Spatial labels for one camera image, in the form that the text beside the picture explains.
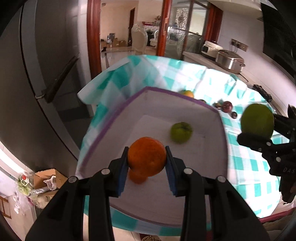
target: tablecloth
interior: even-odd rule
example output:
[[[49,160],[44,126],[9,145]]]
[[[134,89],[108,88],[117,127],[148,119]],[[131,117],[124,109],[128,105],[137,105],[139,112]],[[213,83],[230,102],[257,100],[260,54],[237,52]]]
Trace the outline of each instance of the tablecloth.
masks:
[[[97,105],[97,110],[81,145],[76,175],[85,178],[80,170],[83,158],[104,123],[122,103],[146,86],[176,92],[191,90],[196,99],[203,99],[211,105],[218,101],[232,102],[233,111],[238,114],[237,119],[220,111],[228,139],[227,179],[258,217],[270,215],[280,199],[279,178],[269,174],[269,165],[260,153],[240,146],[236,139],[241,132],[241,114],[250,103],[262,103],[272,109],[271,106],[235,75],[184,61],[158,56],[129,56],[103,71],[78,93],[85,104]],[[276,132],[273,133],[272,140],[274,143],[288,142]],[[114,227],[161,236],[177,236],[181,233],[181,227],[150,224],[129,217],[112,207],[110,209]],[[85,213],[88,214],[88,197]]]

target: chair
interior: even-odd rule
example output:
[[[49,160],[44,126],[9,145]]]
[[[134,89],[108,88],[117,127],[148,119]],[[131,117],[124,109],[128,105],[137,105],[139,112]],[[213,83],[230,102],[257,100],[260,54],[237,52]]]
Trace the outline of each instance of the chair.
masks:
[[[134,24],[131,28],[132,38],[132,50],[136,52],[136,55],[145,54],[145,48],[148,41],[147,32],[139,25]]]

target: silver screw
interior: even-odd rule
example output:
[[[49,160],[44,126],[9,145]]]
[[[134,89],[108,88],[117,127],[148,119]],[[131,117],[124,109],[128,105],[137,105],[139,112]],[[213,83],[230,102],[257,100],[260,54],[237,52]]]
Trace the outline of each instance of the silver screw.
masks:
[[[109,170],[108,168],[104,168],[104,169],[101,171],[101,173],[102,173],[103,175],[108,175],[108,174],[110,173],[110,170]]]
[[[219,177],[217,177],[217,179],[218,179],[218,181],[221,182],[221,183],[226,182],[226,178],[223,177],[223,176],[219,176]]]
[[[78,179],[77,177],[72,176],[72,177],[69,177],[68,182],[69,182],[69,183],[74,183],[74,182],[77,181],[77,179]]]
[[[183,170],[183,172],[184,172],[185,174],[188,174],[188,175],[190,175],[190,174],[193,173],[193,171],[192,171],[191,168],[185,168],[185,169]]]

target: wall outlet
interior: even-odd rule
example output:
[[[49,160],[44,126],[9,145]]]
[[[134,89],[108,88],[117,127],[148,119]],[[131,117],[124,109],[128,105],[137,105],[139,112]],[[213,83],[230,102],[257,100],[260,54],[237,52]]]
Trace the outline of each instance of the wall outlet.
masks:
[[[248,49],[248,45],[243,44],[243,43],[241,43],[241,42],[239,42],[239,41],[237,41],[235,39],[231,39],[231,45],[233,45],[234,47],[237,47],[237,48],[239,48],[239,49],[241,49],[241,50],[243,50],[245,52]]]

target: white kitchen appliance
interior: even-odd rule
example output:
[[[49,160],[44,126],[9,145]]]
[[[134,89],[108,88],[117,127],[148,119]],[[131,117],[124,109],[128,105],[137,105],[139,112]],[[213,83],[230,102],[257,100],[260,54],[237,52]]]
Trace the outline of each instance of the white kitchen appliance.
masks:
[[[202,56],[215,61],[218,51],[221,49],[223,49],[222,46],[214,44],[210,41],[205,41],[205,43],[202,47],[201,54],[202,54]]]

